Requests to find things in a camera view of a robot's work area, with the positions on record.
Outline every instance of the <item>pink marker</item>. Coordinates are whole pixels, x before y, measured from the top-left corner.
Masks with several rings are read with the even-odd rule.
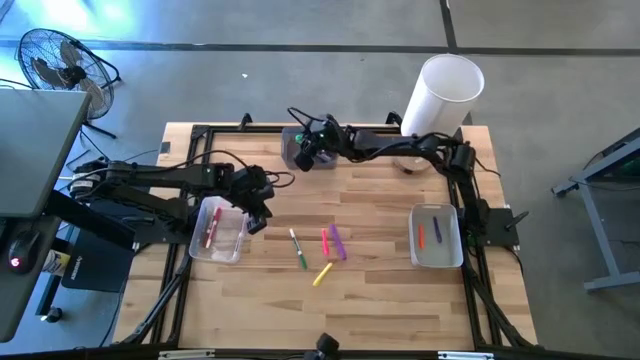
[[[329,256],[329,242],[327,241],[327,229],[322,229],[322,252]]]

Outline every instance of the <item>fan grille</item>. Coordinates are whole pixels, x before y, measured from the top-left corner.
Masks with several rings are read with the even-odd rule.
[[[44,90],[69,90],[83,91],[80,84],[69,88],[66,86],[53,86],[44,81],[33,68],[33,61],[41,59],[50,69],[63,70],[68,68],[60,55],[60,44],[66,41],[80,53],[82,60],[76,65],[80,66],[86,73],[87,79],[92,80],[102,92],[103,101],[91,101],[89,104],[89,119],[97,119],[104,116],[113,104],[113,87],[110,85],[109,73],[87,48],[78,40],[56,30],[34,29],[22,36],[18,47],[18,61],[24,76],[29,84],[37,89]]]

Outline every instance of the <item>marker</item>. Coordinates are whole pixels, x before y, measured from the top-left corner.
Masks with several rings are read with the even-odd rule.
[[[420,249],[424,249],[424,226],[422,226],[422,224],[420,224],[418,226],[418,230],[420,232],[420,238],[418,239],[419,243],[420,243]]]
[[[307,270],[307,261],[304,259],[304,255],[302,255],[300,244],[298,243],[298,239],[296,239],[296,234],[293,233],[293,229],[289,229],[289,234],[291,234],[293,244],[296,246],[296,251],[298,252],[298,257],[300,258],[300,265],[304,270]]]
[[[324,267],[324,270],[318,275],[318,277],[313,281],[313,286],[320,286],[322,279],[324,279],[325,275],[331,270],[333,263],[328,263],[327,266]]]
[[[340,259],[347,260],[347,252],[344,251],[344,246],[342,245],[342,241],[340,241],[340,234],[338,234],[338,229],[336,229],[336,226],[334,224],[329,225],[329,229],[331,230],[333,243],[336,245],[336,249],[338,249],[338,255],[340,255]]]
[[[218,223],[220,222],[220,216],[222,215],[222,208],[220,206],[216,207],[216,210],[213,214],[213,221],[211,222],[211,227],[209,228],[209,236],[207,236],[207,243],[204,245],[206,249],[211,246],[211,240],[213,240],[213,235],[215,235],[216,230],[218,229]]]
[[[436,229],[436,239],[438,239],[438,243],[442,244],[442,234],[440,234],[440,227],[438,226],[438,219],[433,217],[433,227]]]
[[[327,240],[327,229],[322,229],[322,253],[329,256],[329,241]]]

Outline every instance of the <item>wooden table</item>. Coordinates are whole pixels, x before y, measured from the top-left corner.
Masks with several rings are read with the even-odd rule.
[[[185,160],[193,125],[167,124],[163,141],[170,143],[170,151],[159,156],[158,165]],[[462,130],[480,161],[496,169],[488,128]],[[213,147],[265,170],[287,170],[276,134],[217,134]],[[214,155],[212,161],[233,162],[224,154]],[[434,171],[406,175],[391,161],[383,157],[352,164],[340,159],[333,170],[296,171],[295,183],[276,189],[267,202],[274,217],[245,242],[236,265],[193,263],[180,347],[307,349],[327,332],[343,350],[471,349],[460,269],[415,268],[409,259],[409,210],[416,203],[449,203],[446,181]],[[500,179],[482,169],[476,176],[489,204],[504,206]],[[177,195],[166,189],[153,192]],[[339,229],[348,260],[337,262],[314,288],[311,283],[327,262],[320,229],[330,223]],[[295,229],[309,271],[299,266],[289,228]],[[129,335],[156,300],[166,252],[167,246],[153,245],[135,258],[114,340]],[[518,263],[504,249],[486,252],[496,301],[535,343]],[[479,313],[483,334],[490,339],[482,305]]]

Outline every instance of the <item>green marker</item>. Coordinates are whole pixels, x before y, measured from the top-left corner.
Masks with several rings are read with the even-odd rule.
[[[296,239],[296,234],[293,233],[293,229],[289,229],[289,234],[291,234],[291,238],[293,239],[293,244],[296,246],[296,250],[298,251],[298,257],[300,258],[300,265],[302,265],[302,268],[304,270],[307,270],[307,261],[304,259],[304,255],[302,255],[300,244],[298,243],[298,239]]]

